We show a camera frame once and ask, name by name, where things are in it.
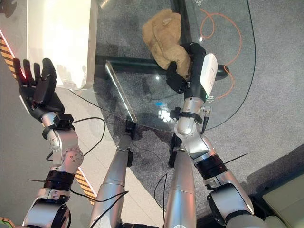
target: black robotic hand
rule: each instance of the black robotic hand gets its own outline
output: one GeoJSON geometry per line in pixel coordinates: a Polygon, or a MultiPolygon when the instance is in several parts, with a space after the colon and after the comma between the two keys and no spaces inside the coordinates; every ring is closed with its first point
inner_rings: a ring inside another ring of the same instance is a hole
{"type": "Polygon", "coordinates": [[[39,64],[34,63],[35,80],[28,60],[23,60],[25,76],[21,71],[20,60],[15,58],[13,63],[22,101],[31,116],[42,122],[41,117],[45,113],[64,113],[65,108],[55,93],[56,71],[50,59],[42,60],[41,74],[39,64]]]}
{"type": "MultiPolygon", "coordinates": [[[[186,50],[191,58],[191,75],[189,81],[186,81],[182,76],[176,72],[176,62],[171,62],[167,73],[166,81],[171,89],[173,89],[178,94],[186,93],[186,97],[196,96],[202,97],[204,100],[204,92],[202,92],[202,87],[200,86],[200,74],[204,62],[204,57],[206,55],[206,50],[198,43],[187,43],[181,44],[181,46],[186,50]]],[[[215,80],[221,80],[228,76],[225,71],[224,65],[218,65],[218,70],[216,73],[215,80]]]]}

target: cable connector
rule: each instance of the cable connector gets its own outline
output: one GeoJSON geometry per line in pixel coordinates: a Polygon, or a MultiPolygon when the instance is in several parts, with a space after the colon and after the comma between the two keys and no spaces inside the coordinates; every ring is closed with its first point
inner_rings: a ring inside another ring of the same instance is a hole
{"type": "Polygon", "coordinates": [[[201,134],[203,134],[206,130],[207,123],[208,123],[208,120],[209,120],[209,116],[210,116],[210,113],[212,112],[212,108],[207,106],[207,107],[202,107],[201,110],[202,110],[202,112],[205,112],[203,127],[202,127],[202,130],[201,130],[201,134]]]}

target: white furniture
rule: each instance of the white furniture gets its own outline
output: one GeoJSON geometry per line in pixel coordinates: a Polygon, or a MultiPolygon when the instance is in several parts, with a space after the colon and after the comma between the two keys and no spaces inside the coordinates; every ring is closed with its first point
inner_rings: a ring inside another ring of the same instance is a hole
{"type": "Polygon", "coordinates": [[[95,69],[96,0],[28,0],[27,9],[31,67],[48,57],[57,72],[57,86],[89,88],[95,69]]]}

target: floor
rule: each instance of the floor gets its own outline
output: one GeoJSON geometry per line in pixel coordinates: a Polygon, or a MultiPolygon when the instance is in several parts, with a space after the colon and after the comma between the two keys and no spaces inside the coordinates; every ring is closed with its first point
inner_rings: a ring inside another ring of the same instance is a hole
{"type": "MultiPolygon", "coordinates": [[[[254,193],[263,188],[265,181],[272,178],[269,168],[261,171],[263,167],[269,167],[272,162],[275,164],[278,159],[304,143],[304,2],[249,0],[249,5],[257,48],[252,86],[240,110],[229,121],[206,131],[206,136],[224,161],[248,153],[242,159],[228,164],[228,168],[248,193],[254,193]]],[[[7,39],[15,45],[15,54],[20,58],[26,57],[25,6],[26,0],[18,0],[16,10],[8,18],[0,11],[0,28],[3,32],[7,31],[7,39]],[[17,34],[15,31],[9,33],[10,25],[18,28],[17,34]]],[[[17,84],[10,76],[2,57],[0,75],[0,216],[21,224],[37,189],[41,186],[26,179],[45,178],[49,167],[45,160],[48,147],[40,135],[41,125],[28,116],[21,106],[16,92],[17,84]]],[[[58,88],[57,93],[66,106],[66,112],[72,113],[75,119],[102,116],[99,109],[69,91],[58,88]]],[[[103,142],[86,157],[82,165],[95,191],[98,191],[111,162],[115,143],[123,133],[124,124],[119,126],[119,123],[118,119],[108,118],[108,129],[103,142]]],[[[102,123],[95,121],[76,125],[83,151],[98,141],[101,130],[102,123]]],[[[142,222],[161,227],[162,211],[156,205],[152,194],[158,179],[169,170],[166,164],[170,134],[141,127],[135,139],[134,164],[132,169],[127,170],[126,179],[126,189],[130,192],[125,197],[122,219],[126,222],[142,222]]],[[[297,158],[294,169],[300,169],[299,167],[304,165],[304,157],[297,158]]],[[[282,170],[286,171],[291,170],[293,165],[284,161],[279,164],[282,170]]],[[[197,212],[200,217],[210,212],[206,203],[208,193],[196,170],[194,174],[197,212]]],[[[169,171],[168,183],[171,175],[172,171],[169,171]]],[[[166,186],[167,196],[170,184],[166,186]]],[[[162,185],[156,191],[159,202],[162,199],[161,188],[162,185]]],[[[73,189],[81,191],[77,183],[74,183],[73,189]]],[[[89,202],[73,196],[69,207],[73,216],[72,227],[87,227],[92,208],[89,202]]]]}

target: robotic hand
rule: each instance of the robotic hand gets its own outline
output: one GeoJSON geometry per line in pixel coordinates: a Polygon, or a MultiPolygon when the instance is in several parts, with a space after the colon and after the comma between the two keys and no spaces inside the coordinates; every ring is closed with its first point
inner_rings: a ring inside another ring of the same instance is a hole
{"type": "Polygon", "coordinates": [[[54,92],[56,72],[50,59],[43,59],[41,74],[39,64],[34,63],[35,80],[32,77],[28,60],[23,60],[24,73],[21,70],[19,59],[14,59],[13,63],[20,87],[20,99],[31,116],[42,122],[41,119],[45,113],[64,113],[65,108],[54,92]]]}
{"type": "Polygon", "coordinates": [[[78,146],[72,115],[64,114],[64,106],[56,95],[56,72],[48,58],[43,59],[43,69],[34,64],[35,80],[28,60],[13,60],[20,99],[27,112],[42,122],[43,137],[49,141],[53,153],[53,165],[31,205],[23,227],[65,228],[71,223],[71,214],[65,204],[69,200],[70,186],[78,167],[83,162],[83,154],[78,146]]]}

